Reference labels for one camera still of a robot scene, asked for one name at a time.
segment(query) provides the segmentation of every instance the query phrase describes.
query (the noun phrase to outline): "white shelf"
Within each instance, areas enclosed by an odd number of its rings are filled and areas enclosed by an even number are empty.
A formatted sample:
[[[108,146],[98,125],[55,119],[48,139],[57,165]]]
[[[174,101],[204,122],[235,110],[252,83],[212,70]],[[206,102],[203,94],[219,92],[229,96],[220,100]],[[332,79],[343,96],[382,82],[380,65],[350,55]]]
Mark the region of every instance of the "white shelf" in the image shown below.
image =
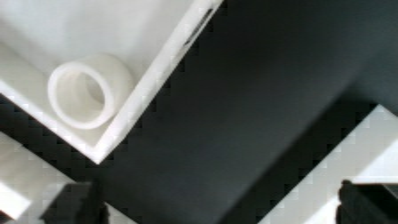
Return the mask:
[[[259,224],[334,224],[343,180],[398,183],[398,118],[379,105]]]
[[[148,108],[222,0],[2,1],[0,93],[89,159],[101,163]],[[46,84],[57,66],[108,53],[137,82],[105,125],[78,130],[59,119]]]
[[[0,132],[0,211],[14,219],[7,224],[39,224],[39,216],[69,177],[21,144]],[[137,224],[108,206],[110,224]]]

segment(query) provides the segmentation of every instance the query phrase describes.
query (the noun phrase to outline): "dark gray surface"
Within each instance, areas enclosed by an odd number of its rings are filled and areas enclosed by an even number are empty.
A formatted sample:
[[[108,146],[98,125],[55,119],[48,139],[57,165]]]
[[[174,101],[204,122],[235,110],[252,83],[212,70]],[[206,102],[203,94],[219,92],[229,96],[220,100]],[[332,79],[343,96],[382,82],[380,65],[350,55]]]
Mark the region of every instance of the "dark gray surface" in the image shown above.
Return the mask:
[[[371,63],[396,38],[396,4],[231,0],[100,167],[13,105],[0,105],[0,130],[75,180],[100,178],[110,204],[142,224],[215,224],[224,217],[236,219],[222,223],[256,222],[261,201],[242,204],[249,189],[258,181],[263,188],[286,181],[263,174],[283,166],[279,158],[347,87],[354,83],[348,98],[364,101],[359,111],[370,110],[370,96],[380,102],[389,95],[391,83],[371,86]],[[368,67],[375,72],[364,75]],[[261,213],[275,195],[263,197]]]

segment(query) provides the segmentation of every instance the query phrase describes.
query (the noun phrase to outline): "white surface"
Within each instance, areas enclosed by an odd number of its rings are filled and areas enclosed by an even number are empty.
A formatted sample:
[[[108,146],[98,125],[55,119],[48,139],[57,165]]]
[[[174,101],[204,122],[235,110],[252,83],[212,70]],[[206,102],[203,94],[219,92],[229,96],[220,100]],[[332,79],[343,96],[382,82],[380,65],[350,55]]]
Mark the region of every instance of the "white surface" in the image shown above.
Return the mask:
[[[57,67],[48,81],[48,99],[69,126],[92,129],[105,124],[133,87],[133,76],[112,55],[92,55]]]
[[[0,93],[96,163],[128,134],[187,53],[196,26],[220,2],[0,1]],[[46,83],[57,66],[96,53],[121,59],[137,86],[110,122],[82,131],[52,110]]]
[[[334,224],[341,181],[398,183],[398,118],[379,105],[259,224]]]
[[[16,221],[39,224],[41,216],[62,187],[73,180],[0,132],[0,210]],[[110,224],[135,224],[108,205]]]

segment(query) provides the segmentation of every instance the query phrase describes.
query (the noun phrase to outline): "roll of tape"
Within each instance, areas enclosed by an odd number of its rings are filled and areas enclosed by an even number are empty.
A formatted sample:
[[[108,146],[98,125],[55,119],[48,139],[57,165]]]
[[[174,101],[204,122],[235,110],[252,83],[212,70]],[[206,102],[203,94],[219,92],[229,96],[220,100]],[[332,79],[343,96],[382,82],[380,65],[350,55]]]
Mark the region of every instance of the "roll of tape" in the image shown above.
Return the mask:
[[[108,54],[62,64],[48,81],[50,105],[78,129],[98,128],[114,117],[135,87],[133,76]]]

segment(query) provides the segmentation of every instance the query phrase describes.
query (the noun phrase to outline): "black object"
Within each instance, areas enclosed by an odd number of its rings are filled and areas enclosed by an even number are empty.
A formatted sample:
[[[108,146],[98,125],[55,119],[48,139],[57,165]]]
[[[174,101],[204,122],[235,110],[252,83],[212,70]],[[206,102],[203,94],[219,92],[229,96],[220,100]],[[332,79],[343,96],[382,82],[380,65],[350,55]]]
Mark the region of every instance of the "black object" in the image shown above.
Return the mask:
[[[9,216],[5,215],[5,213],[0,211],[0,224],[7,223],[11,220]]]
[[[343,182],[338,224],[398,223],[398,185]]]
[[[46,224],[108,224],[98,183],[68,184],[41,216]]]

